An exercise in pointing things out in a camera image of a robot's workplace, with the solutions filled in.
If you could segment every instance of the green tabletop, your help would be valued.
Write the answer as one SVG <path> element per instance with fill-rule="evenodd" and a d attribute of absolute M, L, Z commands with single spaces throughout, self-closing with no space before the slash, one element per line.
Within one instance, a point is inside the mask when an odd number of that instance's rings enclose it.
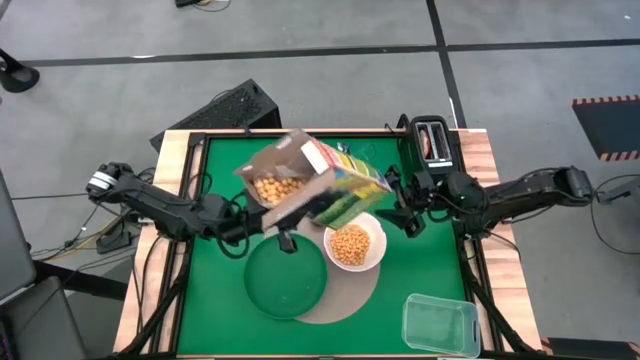
<path fill-rule="evenodd" d="M 400 164 L 395 138 L 320 139 L 332 146 L 336 146 L 337 142 L 350 145 L 354 156 L 369 162 L 381 172 L 392 164 Z M 214 179 L 210 191 L 227 197 L 240 192 L 243 184 L 233 174 L 234 170 L 275 140 L 210 140 L 206 164 L 206 172 Z M 389 195 L 375 208 L 392 208 L 394 201 L 395 197 Z M 220 252 L 215 241 L 197 239 L 184 302 L 178 354 L 427 354 L 409 348 L 402 340 L 402 308 L 405 300 L 412 293 L 464 300 L 464 289 L 451 224 L 425 221 L 427 229 L 423 234 L 408 239 L 403 231 L 380 220 L 387 234 L 388 246 L 385 257 L 375 268 L 378 273 L 368 274 L 369 280 L 371 276 L 377 276 L 377 280 L 373 278 L 372 292 L 367 294 L 366 301 L 357 311 L 340 320 L 322 324 L 304 318 L 276 320 L 264 315 L 246 294 L 243 276 L 247 257 L 231 260 Z M 262 238 L 262 235 L 252 236 L 252 248 Z M 327 287 L 332 278 L 336 281 L 337 277 L 342 276 L 336 271 L 330 271 Z M 347 299 L 344 306 L 353 304 L 349 304 Z"/>

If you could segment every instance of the black floor line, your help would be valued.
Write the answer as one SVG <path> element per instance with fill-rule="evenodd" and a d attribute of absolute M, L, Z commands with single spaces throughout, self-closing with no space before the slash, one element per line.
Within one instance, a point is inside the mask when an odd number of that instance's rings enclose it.
<path fill-rule="evenodd" d="M 610 40 L 573 40 L 573 41 L 539 41 L 495 44 L 459 44 L 447 45 L 448 52 L 494 51 L 494 50 L 536 50 L 536 49 L 574 49 L 590 47 L 614 47 L 640 45 L 640 39 Z"/>
<path fill-rule="evenodd" d="M 242 60 L 242 59 L 276 59 L 310 56 L 340 56 L 369 54 L 412 54 L 436 51 L 435 45 L 380 45 L 329 47 L 290 50 L 239 51 L 226 53 L 202 53 L 185 55 L 157 56 L 123 56 L 107 58 L 59 59 L 59 60 L 25 60 L 23 63 L 34 67 L 83 66 L 83 65 L 120 65 L 120 64 L 152 64 L 164 62 Z"/>
<path fill-rule="evenodd" d="M 442 31 L 442 24 L 440 23 L 440 16 L 438 16 L 436 2 L 435 0 L 426 1 L 427 8 L 429 9 L 429 17 L 431 18 L 431 26 L 433 27 L 433 34 L 436 38 L 436 46 L 438 48 L 438 55 L 440 56 L 440 64 L 442 66 L 442 73 L 444 74 L 444 82 L 447 86 L 447 93 L 449 94 L 449 99 L 451 99 L 451 105 L 453 107 L 452 111 L 456 122 L 456 127 L 466 128 L 467 120 L 464 117 L 462 102 L 460 101 L 460 94 L 458 93 L 458 85 L 456 85 L 456 79 L 453 75 L 451 60 L 449 59 L 449 53 L 446 50 L 444 32 Z"/>
<path fill-rule="evenodd" d="M 11 3 L 11 0 L 2 0 L 2 2 L 0 2 L 0 20 L 2 20 L 2 17 L 7 12 L 9 3 Z"/>

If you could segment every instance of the gray floor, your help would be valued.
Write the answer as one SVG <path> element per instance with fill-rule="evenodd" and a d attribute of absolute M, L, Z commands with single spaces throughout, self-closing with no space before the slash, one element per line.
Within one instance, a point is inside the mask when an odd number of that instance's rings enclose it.
<path fill-rule="evenodd" d="M 640 33 L 634 0 L 436 3 L 449 44 Z M 21 59 L 434 43 L 423 0 L 234 0 L 218 14 L 178 10 L 171 0 L 13 0 L 0 21 L 0 45 Z M 639 61 L 640 46 L 451 54 L 468 126 L 489 129 L 504 180 L 550 165 L 575 164 L 594 183 L 640 172 L 637 162 L 598 161 L 570 108 L 577 97 L 640 93 Z M 247 78 L 279 104 L 288 127 L 381 127 L 402 112 L 439 114 L 454 126 L 436 53 L 39 70 L 42 80 L 29 92 L 0 90 L 0 166 L 14 196 L 80 192 L 107 161 L 153 166 L 148 138 Z M 596 216 L 612 243 L 640 251 L 631 205 L 597 206 Z M 16 208 L 38 249 L 72 237 L 92 205 L 74 198 L 20 201 Z M 87 232 L 109 218 L 99 210 Z M 515 231 L 541 335 L 640 343 L 640 258 L 599 243 L 588 209 L 553 209 Z M 59 264 L 94 259 L 84 251 Z M 124 281 L 126 266 L 114 270 Z M 74 312 L 101 306 L 91 301 L 79 301 L 85 305 Z M 96 339 L 110 341 L 115 328 L 80 327 L 96 353 L 105 349 Z"/>

